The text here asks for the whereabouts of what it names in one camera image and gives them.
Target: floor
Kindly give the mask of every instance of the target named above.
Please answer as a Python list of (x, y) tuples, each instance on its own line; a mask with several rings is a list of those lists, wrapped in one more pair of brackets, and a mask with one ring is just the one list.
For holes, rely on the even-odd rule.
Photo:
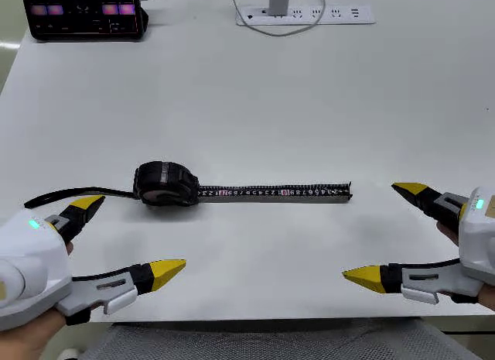
[[(26, 31), (21, 0), (0, 0), (0, 90)], [(432, 317), (426, 319), (444, 331), (495, 331), (495, 317)], [(63, 329), (48, 345), (42, 360), (54, 360), (65, 348), (84, 349), (106, 330), (108, 324), (85, 324)], [(495, 335), (452, 335), (482, 359), (495, 359)]]

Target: yellow fingertip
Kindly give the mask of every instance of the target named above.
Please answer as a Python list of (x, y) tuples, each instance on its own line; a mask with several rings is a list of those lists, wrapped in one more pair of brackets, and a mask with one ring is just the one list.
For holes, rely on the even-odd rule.
[(414, 183), (414, 182), (395, 182), (394, 184), (392, 184), (392, 187), (401, 188), (402, 190), (406, 190), (407, 192), (410, 192), (413, 195), (417, 195), (425, 188), (428, 188), (428, 186), (426, 186), (423, 183)]
[(380, 266), (366, 266), (344, 271), (343, 277), (377, 293), (386, 293), (381, 284)]
[(459, 221), (463, 219), (464, 213), (466, 212), (467, 203), (463, 204), (461, 207), (461, 211), (459, 212)]
[(95, 202), (99, 201), (103, 195), (96, 195), (96, 196), (89, 196), (89, 197), (83, 197), (82, 199), (73, 201), (70, 203), (70, 205), (74, 207), (79, 207), (81, 209), (84, 209), (85, 211)]
[(151, 262), (149, 265), (152, 267), (153, 276), (155, 277), (152, 288), (152, 292), (154, 292), (167, 284), (181, 269), (186, 267), (186, 260), (170, 259)]
[(7, 298), (7, 288), (5, 287), (5, 283), (0, 281), (0, 300), (4, 300)]

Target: white power strip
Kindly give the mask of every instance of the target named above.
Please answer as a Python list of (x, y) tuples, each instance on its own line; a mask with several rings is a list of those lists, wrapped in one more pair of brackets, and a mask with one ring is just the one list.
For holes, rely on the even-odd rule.
[[(268, 8), (259, 6), (241, 6), (239, 12), (248, 25), (251, 26), (287, 26), (311, 25), (321, 13), (322, 6), (294, 6), (288, 9), (288, 15), (274, 17), (268, 15)], [(245, 26), (239, 13), (236, 22)], [(371, 7), (368, 5), (327, 5), (319, 25), (363, 25), (375, 23)]]

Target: device screen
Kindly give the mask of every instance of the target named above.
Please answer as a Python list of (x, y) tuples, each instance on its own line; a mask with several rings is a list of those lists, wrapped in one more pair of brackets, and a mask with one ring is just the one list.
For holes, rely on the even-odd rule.
[(139, 0), (24, 0), (24, 5), (35, 37), (142, 32)]

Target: teal led light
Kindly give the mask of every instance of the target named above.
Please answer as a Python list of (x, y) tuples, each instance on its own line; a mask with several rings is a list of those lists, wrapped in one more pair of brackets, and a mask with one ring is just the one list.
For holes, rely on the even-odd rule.
[(36, 222), (34, 219), (29, 220), (29, 224), (30, 224), (30, 225), (31, 225), (31, 227), (32, 227), (32, 228), (34, 228), (35, 230), (36, 230), (37, 228), (39, 228), (39, 224), (38, 224), (38, 222)]

